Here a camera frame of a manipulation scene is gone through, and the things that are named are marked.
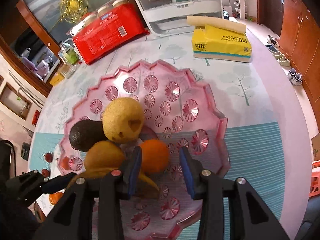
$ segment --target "barcode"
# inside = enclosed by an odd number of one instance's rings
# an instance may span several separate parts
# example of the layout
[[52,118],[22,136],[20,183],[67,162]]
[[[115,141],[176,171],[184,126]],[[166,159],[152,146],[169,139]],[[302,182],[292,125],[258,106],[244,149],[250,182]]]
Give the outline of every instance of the barcode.
[[126,36],[126,35],[127,35],[127,32],[125,31],[125,29],[124,29],[124,27],[123,27],[123,26],[120,26],[120,27],[118,28],[118,31],[119,31],[119,33],[120,33],[121,37],[123,37],[123,36]]

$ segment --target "white storage box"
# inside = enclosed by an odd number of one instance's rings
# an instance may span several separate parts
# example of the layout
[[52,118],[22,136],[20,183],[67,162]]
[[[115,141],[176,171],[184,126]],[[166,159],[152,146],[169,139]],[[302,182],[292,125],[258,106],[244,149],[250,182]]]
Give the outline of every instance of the white storage box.
[[158,36],[192,32],[188,15],[223,18],[221,0],[136,0],[150,29]]

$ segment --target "fruit plate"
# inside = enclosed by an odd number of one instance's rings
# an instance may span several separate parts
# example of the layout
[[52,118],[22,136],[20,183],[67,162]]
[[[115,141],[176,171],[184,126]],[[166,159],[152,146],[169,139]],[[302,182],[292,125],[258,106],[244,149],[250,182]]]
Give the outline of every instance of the fruit plate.
[[[132,240],[175,239],[183,228],[200,218],[202,206],[201,200],[193,201],[187,193],[179,148],[187,146],[205,169],[223,177],[230,168],[224,142],[227,118],[216,108],[209,84],[196,82],[190,69],[178,70],[163,60],[120,67],[114,74],[100,78],[98,85],[89,88],[73,107],[60,142],[58,168],[62,174],[84,171],[85,153],[74,150],[69,142],[72,126],[82,119],[100,121],[106,106],[119,97],[131,97],[141,103],[145,126],[167,144],[170,152],[164,173],[151,176],[160,188],[159,198],[121,201],[124,235]],[[70,158],[72,170],[61,167],[64,157]]]

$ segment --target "yellow tissue box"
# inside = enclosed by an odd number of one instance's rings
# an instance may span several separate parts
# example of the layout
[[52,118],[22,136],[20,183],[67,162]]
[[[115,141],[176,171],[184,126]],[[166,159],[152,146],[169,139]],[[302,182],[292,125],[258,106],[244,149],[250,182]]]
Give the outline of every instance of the yellow tissue box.
[[192,36],[193,56],[249,62],[251,44],[245,34],[210,25],[197,26]]

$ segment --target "red package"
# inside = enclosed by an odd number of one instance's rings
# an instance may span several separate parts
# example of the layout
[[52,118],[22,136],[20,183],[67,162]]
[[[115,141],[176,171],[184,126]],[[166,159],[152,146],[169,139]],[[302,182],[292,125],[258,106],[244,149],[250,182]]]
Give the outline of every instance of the red package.
[[84,27],[73,37],[82,58],[89,65],[107,52],[139,34],[149,34],[132,4],[122,4]]
[[35,114],[33,115],[32,119],[32,125],[36,125],[39,119],[40,112],[38,110],[35,111]]

